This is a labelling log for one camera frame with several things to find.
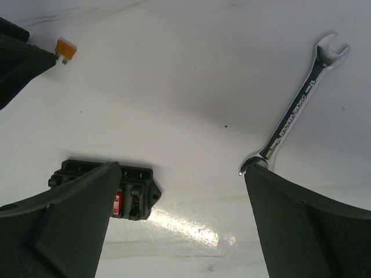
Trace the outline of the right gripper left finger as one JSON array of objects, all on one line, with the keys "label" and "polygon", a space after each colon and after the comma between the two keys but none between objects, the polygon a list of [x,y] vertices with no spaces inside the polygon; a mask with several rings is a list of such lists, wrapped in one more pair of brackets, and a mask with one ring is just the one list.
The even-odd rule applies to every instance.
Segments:
[{"label": "right gripper left finger", "polygon": [[95,277],[122,174],[105,163],[1,207],[1,277]]}]

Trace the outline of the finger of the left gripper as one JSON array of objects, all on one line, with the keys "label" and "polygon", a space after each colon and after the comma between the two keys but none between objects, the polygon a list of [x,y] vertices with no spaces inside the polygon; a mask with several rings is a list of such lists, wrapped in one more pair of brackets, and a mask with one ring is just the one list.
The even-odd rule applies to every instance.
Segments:
[{"label": "finger of the left gripper", "polygon": [[34,78],[56,65],[53,53],[28,44],[30,33],[1,18],[1,108]]}]

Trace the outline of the red blade fuse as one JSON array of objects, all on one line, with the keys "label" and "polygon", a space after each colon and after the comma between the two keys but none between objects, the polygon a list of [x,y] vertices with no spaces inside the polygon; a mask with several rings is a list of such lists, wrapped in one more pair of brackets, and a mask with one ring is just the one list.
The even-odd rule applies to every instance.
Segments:
[{"label": "red blade fuse", "polygon": [[123,212],[123,193],[117,192],[114,199],[112,216],[114,218],[121,218]]}]

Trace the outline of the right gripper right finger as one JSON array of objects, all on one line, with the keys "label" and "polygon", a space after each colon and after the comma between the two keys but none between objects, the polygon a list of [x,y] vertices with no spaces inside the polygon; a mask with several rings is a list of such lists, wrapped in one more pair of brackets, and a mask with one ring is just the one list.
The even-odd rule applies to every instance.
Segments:
[{"label": "right gripper right finger", "polygon": [[245,183],[269,277],[370,277],[370,211],[248,166]]}]

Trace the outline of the black fuse box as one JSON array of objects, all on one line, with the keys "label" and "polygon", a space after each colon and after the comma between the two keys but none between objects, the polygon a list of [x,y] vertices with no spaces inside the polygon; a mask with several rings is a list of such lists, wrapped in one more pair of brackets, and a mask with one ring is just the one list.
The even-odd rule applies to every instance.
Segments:
[{"label": "black fuse box", "polygon": [[[66,182],[101,166],[99,162],[68,159],[61,163],[48,181],[49,188],[56,188]],[[143,167],[120,166],[122,178],[117,192],[123,193],[122,217],[131,221],[146,220],[162,193],[154,181],[153,170]]]}]

